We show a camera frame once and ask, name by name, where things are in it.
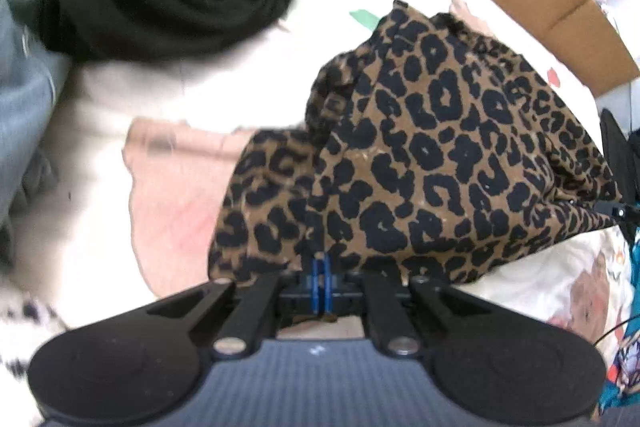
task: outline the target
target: white fabric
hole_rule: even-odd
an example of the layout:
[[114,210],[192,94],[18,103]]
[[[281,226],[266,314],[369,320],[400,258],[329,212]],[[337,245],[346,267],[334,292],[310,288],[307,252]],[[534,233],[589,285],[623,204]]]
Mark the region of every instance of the white fabric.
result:
[[[450,0],[404,1],[429,16],[448,11],[450,5]],[[465,1],[499,39],[523,53],[541,74],[550,67],[556,70],[561,79],[559,93],[602,148],[589,90],[492,1]],[[370,35],[349,12],[365,9],[382,16],[392,2],[294,0],[279,23],[223,55],[156,66],[107,62],[81,68],[78,92],[60,104],[46,137],[46,149],[60,172],[60,186],[40,198],[27,216],[15,220],[15,277],[21,286],[50,302],[72,327],[151,301],[154,296],[142,280],[130,245],[131,178],[121,149],[131,119],[186,120],[217,132],[298,123],[319,68]],[[597,235],[597,241],[583,236],[573,247],[567,242],[503,267],[471,290],[547,319],[553,299],[568,292],[568,282],[580,266],[591,266],[596,249],[607,241],[614,249],[620,244],[612,232]],[[571,261],[550,259],[562,260],[569,251]],[[206,270],[206,259],[202,269]],[[526,295],[516,299],[527,273],[535,273],[531,276],[535,281]],[[623,277],[628,283],[627,271]],[[616,295],[628,308],[628,292]]]

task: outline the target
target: leopard print fabric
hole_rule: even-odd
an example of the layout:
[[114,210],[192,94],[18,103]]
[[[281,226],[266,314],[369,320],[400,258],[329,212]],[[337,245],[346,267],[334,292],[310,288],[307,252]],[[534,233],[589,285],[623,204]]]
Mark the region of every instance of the leopard print fabric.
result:
[[613,225],[595,199],[620,200],[609,167],[521,55],[396,1],[322,68],[302,128],[249,142],[209,274],[251,282],[329,255],[341,269],[470,282]]

